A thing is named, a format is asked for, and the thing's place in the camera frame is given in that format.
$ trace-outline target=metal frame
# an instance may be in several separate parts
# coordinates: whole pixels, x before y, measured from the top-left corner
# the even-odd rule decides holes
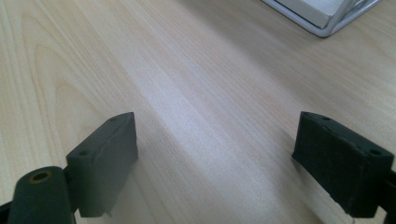
[[[329,20],[327,26],[323,29],[318,28],[316,25],[307,21],[306,19],[291,11],[287,7],[284,7],[276,0],[262,1],[273,9],[282,13],[290,20],[305,28],[305,30],[307,30],[308,32],[319,37],[327,37],[339,31],[350,22],[354,21],[356,18],[358,18],[360,15],[362,15],[364,12],[366,12],[368,9],[372,8],[382,0],[366,0],[355,7],[353,6],[354,4],[356,4],[354,0],[344,0],[344,2],[338,8],[337,12]]]

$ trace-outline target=wooden table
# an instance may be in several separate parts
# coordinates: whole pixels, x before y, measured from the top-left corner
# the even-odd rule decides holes
[[[134,111],[116,215],[78,223],[350,224],[290,154],[301,111],[396,153],[395,11],[320,39],[259,0],[1,1],[0,203]]]

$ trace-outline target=wood grain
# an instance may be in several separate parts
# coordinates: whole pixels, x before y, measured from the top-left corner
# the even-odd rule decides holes
[[[352,223],[290,154],[303,110],[396,153],[395,11],[320,39],[255,0],[1,1],[0,203],[134,111],[115,215],[78,223]]]

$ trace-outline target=screw hole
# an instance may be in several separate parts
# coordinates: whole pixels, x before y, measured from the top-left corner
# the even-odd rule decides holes
[[[370,153],[373,154],[373,155],[375,155],[375,156],[380,156],[380,155],[381,155],[381,152],[378,151],[378,150],[375,150],[375,149],[371,149],[371,150],[370,150]]]
[[[38,184],[38,183],[41,183],[43,181],[46,181],[47,179],[50,179],[51,175],[52,175],[51,171],[42,171],[42,172],[39,172],[39,173],[36,173],[36,174],[32,175],[29,178],[29,182],[31,184]]]
[[[90,154],[90,151],[84,150],[78,153],[79,156],[88,156]]]

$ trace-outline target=white object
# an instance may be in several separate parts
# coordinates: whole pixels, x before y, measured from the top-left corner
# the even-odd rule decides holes
[[[307,31],[334,34],[381,0],[262,0]]]

